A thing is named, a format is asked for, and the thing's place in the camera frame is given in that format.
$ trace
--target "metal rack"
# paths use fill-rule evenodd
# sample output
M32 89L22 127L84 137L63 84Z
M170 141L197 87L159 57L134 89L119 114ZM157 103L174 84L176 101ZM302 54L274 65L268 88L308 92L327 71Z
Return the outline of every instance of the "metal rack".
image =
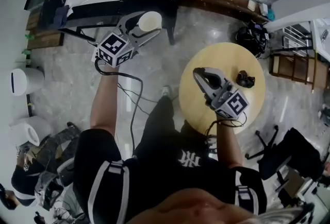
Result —
M292 51L295 54L306 57L308 50L312 49L312 40L309 35L305 35L292 26L283 28L283 50Z

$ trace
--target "black bag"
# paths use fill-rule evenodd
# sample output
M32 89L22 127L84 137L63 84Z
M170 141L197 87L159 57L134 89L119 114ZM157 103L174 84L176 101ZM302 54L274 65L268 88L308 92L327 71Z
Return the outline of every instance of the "black bag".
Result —
M256 58L265 52L268 40L267 30L252 21L248 27L241 27L236 34L236 42L249 50Z

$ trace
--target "marble floor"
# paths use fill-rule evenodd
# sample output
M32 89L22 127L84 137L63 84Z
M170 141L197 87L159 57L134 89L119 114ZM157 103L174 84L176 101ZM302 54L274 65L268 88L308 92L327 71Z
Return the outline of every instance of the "marble floor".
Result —
M143 79L143 96L146 98L158 100L164 85L170 85L174 95L177 95L181 74L189 60L210 44L232 41L233 33L241 26L241 21L224 15L180 7L175 28L176 44L169 45L163 30L156 39L140 49L139 55L124 63L121 71ZM100 39L107 30L102 28L93 33L89 32L92 31L90 29L86 33L96 34ZM280 38L279 33L276 33L270 46L279 48ZM66 35L62 47L32 51L32 65L39 66L45 73L44 87L31 95L34 114L49 121L54 133L62 130L68 121L81 129L89 128L90 110L100 81L100 74L91 62L93 49L86 41ZM255 121L237 135L242 152L256 153L261 150L261 143L254 135L255 130L260 130L267 142L273 134L274 124L278 124L278 141L282 140L288 129L295 127L324 155L330 135L329 131L324 132L326 127L317 117L322 105L322 91L315 90L312 94L309 86L273 77L268 73L268 60L259 59L259 62L265 75L266 97ZM125 78L119 80L124 88L139 92L138 82ZM154 105L145 100L140 103L147 113L151 112ZM184 119L177 98L173 105L175 126L180 129ZM116 136L123 158L131 153L129 124L133 109L129 98L119 91ZM142 137L146 119L147 114L138 110L134 121L136 143ZM257 169L256 159L244 162L246 166ZM265 181L269 206L278 202L274 192L275 179Z

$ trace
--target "wall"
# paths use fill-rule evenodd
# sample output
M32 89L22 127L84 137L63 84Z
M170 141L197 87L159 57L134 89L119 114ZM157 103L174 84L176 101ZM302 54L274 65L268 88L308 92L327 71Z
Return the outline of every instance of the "wall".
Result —
M24 37L29 12L23 10L26 0L0 0L0 183L11 188L10 180L16 164L16 149L10 144L9 127L13 120L27 117L26 97L13 97L10 92L10 70L22 65L21 52L26 47ZM7 210L0 203L0 217L7 224L32 224L35 211L46 216L50 214L39 208L19 206L15 211Z
M330 190L320 186L317 192L318 197L322 200L328 210L330 210Z
M275 21L265 24L269 32L330 16L330 0L278 0L272 4Z

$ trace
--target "black cable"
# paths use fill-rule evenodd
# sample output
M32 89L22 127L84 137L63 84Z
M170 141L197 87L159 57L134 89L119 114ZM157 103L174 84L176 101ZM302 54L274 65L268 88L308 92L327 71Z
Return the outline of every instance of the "black cable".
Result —
M140 98L142 96L142 91L143 91L143 81L142 79L138 78L138 77L135 77L135 76L132 76L132 75L129 75L129 74L126 74L126 73L121 73L121 72L106 72L106 71L103 71L100 69L100 67L98 66L98 62L100 61L101 59L100 58L97 58L95 60L95 63L94 63L94 66L96 68L96 70L103 76L123 76L123 77L126 77L126 78L131 78L131 79L135 79L137 81L139 81L141 83L141 86L140 86L140 94L138 96L138 99L136 101L136 104L135 104L135 108L133 110L133 116L132 116L132 120L130 122L130 135L131 135L131 138L132 138L132 144L133 144L133 152L135 151L135 141L134 141L134 134L133 134L133 122L134 122L134 117L135 117L135 113L136 113L136 109L138 108L138 104L139 104L139 101L140 101Z
M133 102L133 103L136 105L136 102L132 99L131 96L129 96L129 94L126 92L126 90L123 89L123 88L120 86L119 83L118 83L117 87L120 88L120 89L121 89L121 90L127 95L127 97L130 99L130 101ZM138 108L140 109L140 111L142 111L142 112L145 113L146 115L148 115L148 116L150 115L149 113L147 113L146 111L144 111L139 105L138 105Z
M246 113L243 112L244 115L245 115L245 121L242 123L240 122L238 119L220 119L220 120L215 120L214 122L211 123L210 127L206 130L205 132L205 135L208 137L209 133L210 133L210 130L212 129L213 125L214 124L221 124L223 126L227 126L227 127L230 127L230 128L238 128L238 127L243 127L244 124L246 123L246 121L248 120L248 117L246 116ZM226 121L229 121L232 123L232 125L228 125L228 124L225 124L225 123L222 123L222 122L226 122Z
M118 82L118 87L119 87L121 90L123 90L123 91L129 91L129 92L132 92L133 94L139 96L138 93L136 93L136 92L134 92L134 91L132 91L132 90L124 89L123 86L121 86L119 82ZM144 99L144 100L146 100L146 101L150 101L150 102L153 102L153 103L158 103L158 101L151 100L151 99L147 99L147 98L144 98L144 97L142 97L142 96L141 96L141 98Z
M138 93L136 93L136 92L134 92L134 91L132 91L132 90L124 89L123 86L120 85L120 83L118 83L118 84L119 84L118 87L119 87L121 90L129 91L129 92L132 92L133 94L139 96ZM171 99L171 101L174 101L178 96L179 96L179 95L176 95L174 98ZM146 100L146 101L150 101L150 102L153 102L153 103L158 103L158 101L155 101L155 100L152 100L152 99L147 99L147 98L144 98L144 97L142 97L142 96L141 96L141 99L144 99L144 100Z
M63 203L65 203L65 204L67 204L67 205L69 206L69 208L70 208L70 212L72 212L72 208L71 208L70 204L67 203L66 201L64 201L64 200L56 200L56 201L54 202L54 204L55 204L56 202L63 202Z
M80 219L81 217L84 217L83 220L86 218L84 213L80 213L78 214L78 216L76 216L76 218L72 221L71 224L74 224L78 219Z

